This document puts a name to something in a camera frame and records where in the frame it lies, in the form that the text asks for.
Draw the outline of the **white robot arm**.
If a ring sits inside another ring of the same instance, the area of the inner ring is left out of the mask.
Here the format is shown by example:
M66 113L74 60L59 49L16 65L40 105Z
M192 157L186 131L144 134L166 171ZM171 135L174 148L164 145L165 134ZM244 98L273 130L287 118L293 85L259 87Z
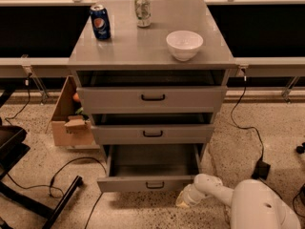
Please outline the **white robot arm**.
M296 213L271 188L254 179L231 189L219 177L199 174L180 192L175 204L190 208L209 197L231 208L231 229L301 229Z

